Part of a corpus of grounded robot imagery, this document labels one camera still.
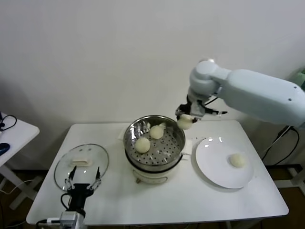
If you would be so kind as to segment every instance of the white table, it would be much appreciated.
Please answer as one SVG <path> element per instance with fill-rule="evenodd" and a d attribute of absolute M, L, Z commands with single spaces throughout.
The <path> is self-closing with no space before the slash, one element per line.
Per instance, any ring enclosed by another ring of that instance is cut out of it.
<path fill-rule="evenodd" d="M 14 119 L 8 117 L 4 120 L 5 127 L 7 128 L 14 123 Z M 19 185 L 22 183 L 22 180 L 18 178 L 6 165 L 4 165 L 9 159 L 11 159 L 16 153 L 19 152 L 27 143 L 29 143 L 36 135 L 39 134 L 39 129 L 31 124 L 17 120 L 17 123 L 14 127 L 5 130 L 0 135 L 0 143 L 8 143 L 10 149 L 0 156 L 0 173 L 5 177 L 1 184 L 2 188 L 6 182 L 6 179 L 9 180 L 14 185 Z M 35 187 L 40 181 L 41 177 L 36 177 L 28 186 L 22 184 L 18 188 L 22 193 L 11 203 L 10 208 L 16 209 L 16 207 L 26 198 L 29 197 L 32 200 L 35 199 L 37 192 L 32 188 Z"/>
<path fill-rule="evenodd" d="M 203 137 L 222 136 L 238 143 L 250 157 L 254 177 L 242 189 L 225 189 L 202 177 L 193 160 L 183 160 L 177 174 L 162 185 L 136 184 L 118 136 L 128 124 L 73 125 L 34 200 L 27 222 L 59 217 L 62 191 L 53 172 L 59 159 L 73 147 L 95 143 L 106 148 L 110 165 L 101 186 L 85 204 L 86 225 L 136 225 L 230 221 L 276 217 L 288 207 L 260 157 L 237 121 L 208 121 L 193 125 L 186 138 L 194 144 Z"/>

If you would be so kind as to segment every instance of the cable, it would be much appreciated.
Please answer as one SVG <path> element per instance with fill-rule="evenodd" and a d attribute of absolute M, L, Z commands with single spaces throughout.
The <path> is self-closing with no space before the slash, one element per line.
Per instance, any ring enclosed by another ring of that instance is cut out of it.
<path fill-rule="evenodd" d="M 2 217 L 2 229 L 5 228 L 5 223 L 4 223 L 4 210 L 3 210 L 3 206 L 2 203 L 0 201 L 0 208 L 1 208 L 1 217 Z"/>
<path fill-rule="evenodd" d="M 43 219 L 43 220 L 40 220 L 36 223 L 36 229 L 39 229 L 39 224 L 40 223 L 47 223 L 47 220 L 46 219 Z"/>
<path fill-rule="evenodd" d="M 22 225 L 22 224 L 24 224 L 24 223 L 26 223 L 26 221 L 23 221 L 23 222 L 21 222 L 21 223 L 15 224 L 15 225 L 7 226 L 7 227 L 5 227 L 5 228 L 14 228 L 14 227 L 20 226 L 20 225 Z"/>
<path fill-rule="evenodd" d="M 15 119 L 15 122 L 14 122 L 14 124 L 13 125 L 11 125 L 11 126 L 9 126 L 9 127 L 7 127 L 7 128 L 4 128 L 4 129 L 0 129 L 0 131 L 5 131 L 5 130 L 8 130 L 8 129 L 10 129 L 10 128 L 12 128 L 13 126 L 15 126 L 16 125 L 16 123 L 17 123 L 17 118 L 15 117 L 15 116 L 13 116 L 13 115 L 11 115 L 11 114 L 9 114 L 9 115 L 7 115 L 7 116 L 5 116 L 2 120 L 1 120 L 1 122 L 0 122 L 0 126 L 2 125 L 2 126 L 4 126 L 3 124 L 3 121 L 4 121 L 4 119 L 6 119 L 7 117 L 13 117 L 14 119 Z"/>
<path fill-rule="evenodd" d="M 64 196 L 68 196 L 69 194 L 68 193 L 64 193 L 64 194 L 62 194 L 62 196 L 61 196 L 61 204 L 63 205 L 63 207 L 66 209 L 66 210 L 68 210 L 68 207 L 65 205 L 65 203 L 63 202 L 63 200 L 62 200 L 62 198 L 64 197 Z"/>
<path fill-rule="evenodd" d="M 218 97 L 212 99 L 211 101 L 208 101 L 208 102 L 207 102 L 206 104 L 204 104 L 204 105 L 207 106 L 207 105 L 211 104 L 212 102 L 214 102 L 216 99 L 218 99 Z"/>
<path fill-rule="evenodd" d="M 296 141 L 296 143 L 295 143 L 295 146 L 294 146 L 294 148 L 290 151 L 290 153 L 289 153 L 286 157 L 284 157 L 284 158 L 283 158 L 282 160 L 280 160 L 279 162 L 275 163 L 274 166 L 276 166 L 276 165 L 280 164 L 282 161 L 286 160 L 286 159 L 294 152 L 294 150 L 296 149 L 297 145 L 299 144 L 299 141 L 300 141 L 299 132 L 298 132 L 296 129 L 294 129 L 294 128 L 292 128 L 291 130 L 294 131 L 294 132 L 296 132 L 296 134 L 297 134 L 297 141 Z"/>
<path fill-rule="evenodd" d="M 267 154 L 268 154 L 268 152 L 269 152 L 269 150 L 271 149 L 271 147 L 278 141 L 278 140 L 280 140 L 281 139 L 281 137 L 283 137 L 286 133 L 288 133 L 288 131 L 289 130 L 291 130 L 291 127 L 292 126 L 286 126 L 286 127 L 284 127 L 284 129 L 285 129 L 285 131 L 280 131 L 279 133 L 281 133 L 282 132 L 282 134 L 281 135 L 278 135 L 276 138 L 275 138 L 275 140 L 272 142 L 272 144 L 267 148 L 267 149 L 265 149 L 263 152 L 266 152 L 265 153 L 265 155 L 262 157 L 262 160 L 264 160 L 265 159 L 265 157 L 267 156 Z"/>
<path fill-rule="evenodd" d="M 1 190 L 1 189 L 0 189 L 0 192 L 3 192 L 3 193 L 6 194 L 6 195 L 10 195 L 10 194 L 11 194 L 16 188 L 18 188 L 20 185 L 22 185 L 22 184 L 24 184 L 24 183 L 27 183 L 27 182 L 30 182 L 30 181 L 33 181 L 33 180 L 34 180 L 34 179 L 32 179 L 32 180 L 26 180 L 26 181 L 21 182 L 21 183 L 18 184 L 15 188 L 13 188 L 11 192 L 5 192 L 5 191 L 3 191 L 3 190 Z"/>

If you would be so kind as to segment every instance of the black cable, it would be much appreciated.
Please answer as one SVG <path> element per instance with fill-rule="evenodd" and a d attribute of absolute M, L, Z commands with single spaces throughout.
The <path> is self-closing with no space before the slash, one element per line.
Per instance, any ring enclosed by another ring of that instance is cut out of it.
<path fill-rule="evenodd" d="M 63 202 L 63 200 L 62 200 L 62 198 L 64 197 L 64 196 L 68 196 L 69 194 L 68 193 L 64 193 L 64 194 L 62 194 L 62 196 L 61 196 L 61 204 L 63 205 L 63 207 L 66 209 L 66 210 L 68 210 L 68 207 L 65 205 L 65 203 Z"/>
<path fill-rule="evenodd" d="M 39 224 L 40 223 L 47 223 L 47 220 L 46 219 L 43 219 L 43 220 L 40 220 L 36 223 L 36 229 L 39 229 Z"/>
<path fill-rule="evenodd" d="M 16 118 L 15 116 L 9 114 L 9 115 L 5 116 L 5 117 L 1 120 L 0 126 L 4 126 L 4 125 L 3 125 L 3 124 L 4 124 L 3 121 L 4 121 L 7 117 L 12 117 L 12 118 L 14 118 L 14 119 L 15 119 L 15 123 L 14 123 L 13 125 L 7 127 L 7 128 L 4 128 L 4 129 L 1 128 L 0 131 L 8 130 L 8 129 L 12 128 L 13 126 L 15 126 L 16 123 L 17 123 L 17 118 Z"/>
<path fill-rule="evenodd" d="M 208 102 L 205 103 L 204 105 L 207 106 L 207 105 L 211 104 L 212 102 L 214 102 L 216 99 L 218 99 L 218 97 L 212 99 L 211 101 L 208 101 Z"/>
<path fill-rule="evenodd" d="M 3 211 L 3 206 L 0 201 L 0 208 L 1 208 L 1 217 L 2 217 L 2 229 L 5 229 L 5 223 L 4 223 L 4 211 Z"/>
<path fill-rule="evenodd" d="M 294 152 L 294 150 L 296 149 L 297 145 L 299 144 L 299 141 L 300 141 L 299 132 L 298 132 L 296 129 L 294 129 L 294 128 L 292 128 L 291 130 L 294 131 L 294 132 L 296 132 L 296 134 L 297 134 L 297 141 L 296 141 L 296 143 L 295 143 L 295 146 L 294 146 L 294 148 L 290 151 L 290 153 L 289 153 L 286 157 L 284 157 L 284 158 L 283 158 L 282 160 L 280 160 L 279 162 L 275 163 L 274 166 L 276 166 L 276 165 L 280 164 L 282 161 L 286 160 L 286 159 Z"/>
<path fill-rule="evenodd" d="M 289 132 L 288 128 L 290 128 L 290 126 L 287 125 L 287 126 L 285 126 L 280 132 L 278 132 L 277 137 L 276 137 L 275 140 L 272 142 L 272 144 L 273 144 L 275 141 L 277 141 L 278 138 L 284 137 L 284 136 Z M 262 157 L 262 161 L 265 159 L 265 157 L 267 156 L 267 154 L 269 153 L 269 150 L 270 150 L 271 148 L 272 148 L 272 146 L 268 148 L 268 150 L 266 151 L 265 155 Z"/>

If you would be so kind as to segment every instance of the metal frame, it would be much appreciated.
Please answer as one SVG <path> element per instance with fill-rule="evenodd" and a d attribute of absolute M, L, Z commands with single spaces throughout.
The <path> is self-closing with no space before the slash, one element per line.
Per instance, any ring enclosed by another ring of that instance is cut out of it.
<path fill-rule="evenodd" d="M 35 199 L 37 192 L 33 188 L 42 181 L 41 177 L 35 177 L 30 185 L 27 186 L 26 184 L 23 184 L 23 181 L 18 176 L 16 176 L 6 165 L 2 165 L 0 167 L 0 173 L 5 177 L 2 180 L 0 187 L 4 186 L 6 180 L 9 180 L 11 183 L 18 186 L 18 188 L 22 191 L 22 193 L 20 193 L 11 203 L 10 208 L 12 210 L 15 210 L 26 197 L 30 198 L 31 200 Z"/>
<path fill-rule="evenodd" d="M 288 168 L 289 173 L 293 176 L 290 180 L 275 180 L 277 188 L 298 187 L 305 196 L 305 169 L 297 172 L 294 168 Z"/>

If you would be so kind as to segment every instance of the floor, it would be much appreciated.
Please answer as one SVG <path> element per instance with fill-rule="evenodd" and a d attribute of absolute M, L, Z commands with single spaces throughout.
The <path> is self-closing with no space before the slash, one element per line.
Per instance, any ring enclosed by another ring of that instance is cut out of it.
<path fill-rule="evenodd" d="M 289 179 L 290 175 L 284 169 L 271 169 L 269 173 L 274 180 L 277 179 Z M 22 180 L 32 179 L 36 174 L 17 174 Z M 10 192 L 14 188 L 14 185 L 7 182 L 4 191 Z M 305 228 L 305 197 L 298 188 L 286 188 L 280 190 L 284 200 L 289 207 L 289 214 L 285 217 L 264 219 L 261 223 L 258 223 L 251 229 L 274 229 L 274 228 L 289 228 L 289 229 L 300 229 Z M 32 205 L 30 199 L 26 199 L 15 211 L 9 208 L 10 203 L 20 193 L 18 189 L 14 190 L 12 194 L 5 195 L 0 192 L 0 201 L 4 208 L 4 222 L 6 228 L 10 225 L 21 223 L 25 220 L 28 211 Z M 23 223 L 18 228 L 20 229 L 34 229 L 33 225 Z M 126 227 L 94 227 L 103 229 L 225 229 L 226 225 L 224 222 L 213 222 L 213 223 L 200 223 L 200 224 L 175 224 L 175 225 L 154 225 L 154 226 L 126 226 Z"/>

